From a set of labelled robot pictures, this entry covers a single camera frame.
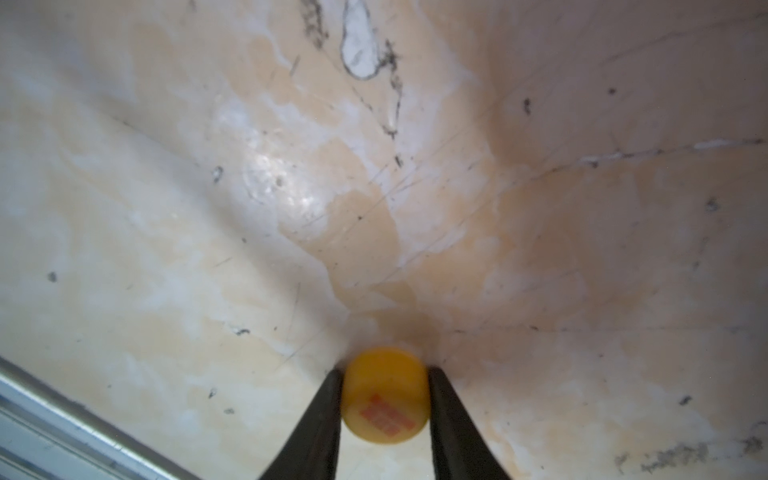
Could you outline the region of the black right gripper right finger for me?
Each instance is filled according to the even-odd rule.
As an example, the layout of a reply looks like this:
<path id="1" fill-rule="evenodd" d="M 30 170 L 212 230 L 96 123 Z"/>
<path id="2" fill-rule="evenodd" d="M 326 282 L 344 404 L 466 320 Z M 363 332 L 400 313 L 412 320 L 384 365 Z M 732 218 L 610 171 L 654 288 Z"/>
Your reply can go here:
<path id="1" fill-rule="evenodd" d="M 492 454 L 446 373 L 427 369 L 430 437 L 437 480 L 511 480 Z"/>

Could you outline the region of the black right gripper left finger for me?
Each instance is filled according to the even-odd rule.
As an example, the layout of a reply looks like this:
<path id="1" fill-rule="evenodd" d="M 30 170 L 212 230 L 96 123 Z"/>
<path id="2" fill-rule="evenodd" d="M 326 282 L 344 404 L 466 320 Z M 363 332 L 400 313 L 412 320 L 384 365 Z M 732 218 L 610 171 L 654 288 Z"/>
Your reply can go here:
<path id="1" fill-rule="evenodd" d="M 261 480 L 336 478 L 343 371 L 331 370 Z"/>

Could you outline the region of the yellow bottle cap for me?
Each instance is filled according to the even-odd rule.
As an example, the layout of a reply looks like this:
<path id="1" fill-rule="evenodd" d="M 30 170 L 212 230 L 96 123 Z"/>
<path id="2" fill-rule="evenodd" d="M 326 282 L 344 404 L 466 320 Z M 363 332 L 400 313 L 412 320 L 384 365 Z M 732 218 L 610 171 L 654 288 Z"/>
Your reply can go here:
<path id="1" fill-rule="evenodd" d="M 399 444 L 418 435 L 431 414 L 427 367 L 393 347 L 364 350 L 346 366 L 341 417 L 356 437 Z"/>

